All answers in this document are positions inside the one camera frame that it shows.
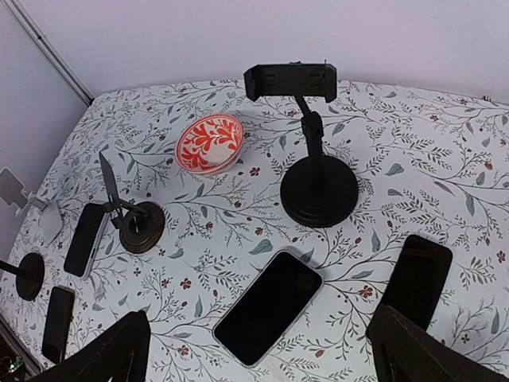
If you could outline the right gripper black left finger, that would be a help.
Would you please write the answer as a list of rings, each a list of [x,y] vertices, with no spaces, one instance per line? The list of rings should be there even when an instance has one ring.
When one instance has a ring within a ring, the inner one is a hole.
[[[146,312],[129,312],[79,352],[31,381],[144,381],[150,335]]]

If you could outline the small round base phone stand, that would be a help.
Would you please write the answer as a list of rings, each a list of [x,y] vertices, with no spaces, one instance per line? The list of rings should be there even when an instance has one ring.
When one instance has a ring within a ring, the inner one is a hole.
[[[131,254],[148,252],[156,246],[165,228],[162,207],[151,201],[135,205],[121,199],[111,165],[102,153],[99,153],[99,163],[108,198],[103,209],[111,213],[111,223],[119,231],[120,244]]]

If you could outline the black phone silver edge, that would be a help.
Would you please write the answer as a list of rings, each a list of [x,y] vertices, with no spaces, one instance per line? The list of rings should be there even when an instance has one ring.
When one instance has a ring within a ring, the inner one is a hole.
[[[213,337],[236,360],[253,367],[302,315],[324,283],[289,251],[277,252],[215,324]]]

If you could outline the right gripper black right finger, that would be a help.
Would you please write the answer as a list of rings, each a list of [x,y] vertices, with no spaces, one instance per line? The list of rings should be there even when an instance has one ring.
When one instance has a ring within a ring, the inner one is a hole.
[[[379,381],[507,381],[442,345],[390,306],[375,310],[368,328]]]

